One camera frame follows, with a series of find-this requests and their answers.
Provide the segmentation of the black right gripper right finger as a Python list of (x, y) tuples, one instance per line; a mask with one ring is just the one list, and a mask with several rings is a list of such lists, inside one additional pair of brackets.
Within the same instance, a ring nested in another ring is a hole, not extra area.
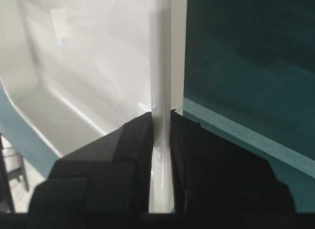
[(295, 229), (296, 209), (270, 164), (171, 112), (175, 211), (213, 229)]

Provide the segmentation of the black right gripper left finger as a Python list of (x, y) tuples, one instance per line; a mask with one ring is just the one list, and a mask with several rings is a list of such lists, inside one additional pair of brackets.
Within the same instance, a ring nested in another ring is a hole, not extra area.
[(57, 160), (31, 198), (29, 228), (136, 228), (149, 210), (152, 151), (147, 112)]

